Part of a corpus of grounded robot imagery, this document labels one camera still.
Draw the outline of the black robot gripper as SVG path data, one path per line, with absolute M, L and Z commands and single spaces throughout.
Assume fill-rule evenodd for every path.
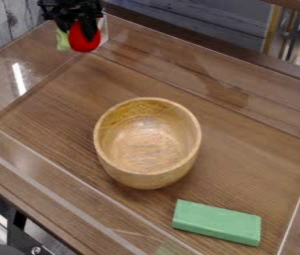
M 103 17 L 101 0 L 38 0 L 36 4 L 43 11 L 43 17 L 47 20 L 55 20 L 58 28 L 64 33 L 68 32 L 74 19 L 82 17 L 81 25 L 85 37 L 89 42 L 94 40 L 98 32 L 95 18 Z

